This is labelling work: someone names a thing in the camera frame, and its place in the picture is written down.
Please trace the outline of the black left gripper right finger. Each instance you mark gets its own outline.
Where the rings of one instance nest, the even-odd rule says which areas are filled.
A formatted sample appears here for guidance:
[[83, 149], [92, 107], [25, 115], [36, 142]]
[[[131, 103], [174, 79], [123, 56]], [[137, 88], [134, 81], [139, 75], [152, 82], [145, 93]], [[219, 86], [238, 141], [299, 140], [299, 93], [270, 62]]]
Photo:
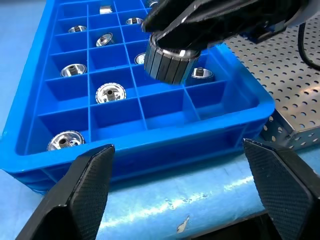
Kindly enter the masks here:
[[282, 240], [320, 240], [320, 174], [291, 148], [245, 138], [262, 205]]

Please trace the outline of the blue compartment tray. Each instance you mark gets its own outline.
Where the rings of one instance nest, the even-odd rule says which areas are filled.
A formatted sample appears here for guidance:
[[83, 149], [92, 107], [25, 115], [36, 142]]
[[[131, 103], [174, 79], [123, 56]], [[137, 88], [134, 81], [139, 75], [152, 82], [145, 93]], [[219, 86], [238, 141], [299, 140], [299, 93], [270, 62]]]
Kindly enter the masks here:
[[[100, 6], [113, 13], [100, 14]], [[148, 77], [135, 57], [148, 35], [144, 0], [47, 0], [3, 134], [0, 169], [37, 193], [47, 192], [72, 161], [91, 149], [115, 146], [114, 180], [239, 151], [275, 109], [272, 97], [221, 45], [205, 50], [198, 66], [214, 74], [199, 85], [167, 85]], [[68, 33], [74, 26], [86, 31]], [[115, 44], [96, 47], [112, 33]], [[71, 64], [85, 74], [61, 77]], [[98, 104], [106, 83], [124, 87], [126, 99]], [[85, 144], [47, 151], [50, 140], [77, 131]]]

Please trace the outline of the perforated metal tray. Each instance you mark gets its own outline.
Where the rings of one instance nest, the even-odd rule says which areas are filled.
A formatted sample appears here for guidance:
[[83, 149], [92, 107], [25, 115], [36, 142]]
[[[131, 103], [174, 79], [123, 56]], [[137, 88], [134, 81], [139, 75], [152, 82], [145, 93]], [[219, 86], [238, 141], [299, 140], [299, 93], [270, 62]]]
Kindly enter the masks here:
[[294, 26], [259, 44], [235, 36], [220, 45], [274, 100], [257, 138], [295, 151], [320, 145], [320, 70], [301, 58], [298, 35]]

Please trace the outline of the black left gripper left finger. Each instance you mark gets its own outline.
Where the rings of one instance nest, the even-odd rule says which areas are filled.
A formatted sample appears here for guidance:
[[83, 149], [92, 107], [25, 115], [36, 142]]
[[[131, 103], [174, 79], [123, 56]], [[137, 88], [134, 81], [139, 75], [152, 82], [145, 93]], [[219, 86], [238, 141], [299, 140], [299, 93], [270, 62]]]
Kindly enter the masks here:
[[15, 240], [95, 240], [108, 200], [114, 155], [113, 144], [79, 155]]

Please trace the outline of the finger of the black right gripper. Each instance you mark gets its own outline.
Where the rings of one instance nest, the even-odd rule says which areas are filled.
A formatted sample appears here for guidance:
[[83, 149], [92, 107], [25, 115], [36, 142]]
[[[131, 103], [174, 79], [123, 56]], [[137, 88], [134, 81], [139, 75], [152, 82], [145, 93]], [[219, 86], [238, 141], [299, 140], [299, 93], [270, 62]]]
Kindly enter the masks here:
[[162, 49], [205, 49], [236, 34], [240, 26], [239, 4], [202, 4], [187, 8], [163, 31], [156, 34], [156, 43]]
[[193, 32], [193, 23], [180, 23], [176, 19], [196, 0], [158, 0], [142, 23], [144, 32]]

